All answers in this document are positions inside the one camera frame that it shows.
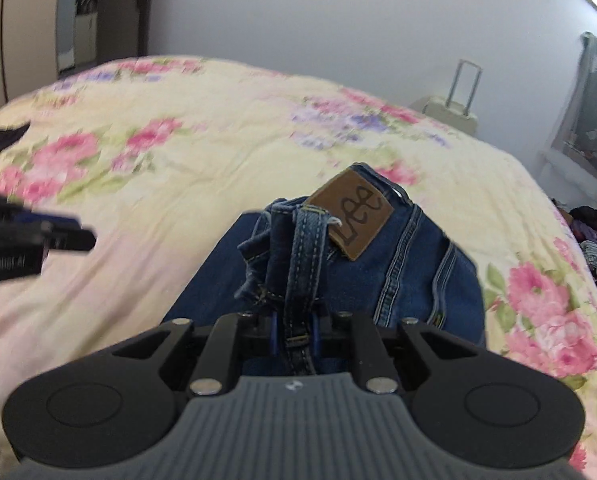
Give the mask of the dark brown door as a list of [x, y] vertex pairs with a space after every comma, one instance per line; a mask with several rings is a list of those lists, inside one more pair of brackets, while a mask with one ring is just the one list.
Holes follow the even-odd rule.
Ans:
[[99, 0], [97, 62], [148, 53], [151, 0]]

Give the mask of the blue denim jeans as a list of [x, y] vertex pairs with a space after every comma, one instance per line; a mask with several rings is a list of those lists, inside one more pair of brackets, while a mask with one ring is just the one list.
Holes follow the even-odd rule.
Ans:
[[167, 312], [208, 326], [228, 313], [272, 314], [277, 350], [245, 362], [255, 376], [334, 373], [315, 329], [336, 312], [379, 327], [414, 318], [484, 344], [475, 264], [397, 183], [357, 162], [310, 196], [241, 214]]

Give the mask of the black face mask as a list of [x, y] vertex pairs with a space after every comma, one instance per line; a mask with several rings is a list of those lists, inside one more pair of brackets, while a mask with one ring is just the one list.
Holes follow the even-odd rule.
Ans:
[[0, 153], [21, 141], [30, 128], [30, 122], [21, 125], [0, 127]]

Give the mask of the grey patterned window curtain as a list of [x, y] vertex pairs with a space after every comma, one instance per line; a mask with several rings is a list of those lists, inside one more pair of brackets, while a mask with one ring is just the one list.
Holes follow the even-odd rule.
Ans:
[[551, 148], [597, 180], [597, 36], [581, 35], [574, 91]]

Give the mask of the floral yellow bed quilt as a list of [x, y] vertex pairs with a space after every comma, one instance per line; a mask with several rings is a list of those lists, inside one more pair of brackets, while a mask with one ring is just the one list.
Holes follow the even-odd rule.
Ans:
[[476, 264], [489, 349], [579, 395], [573, 464], [597, 479], [597, 288], [513, 156], [331, 81], [182, 56], [104, 64], [0, 108], [0, 127], [23, 122], [0, 193], [76, 216], [98, 242], [0, 283], [0, 474], [16, 464], [1, 425], [16, 386], [160, 322], [242, 212], [365, 162]]

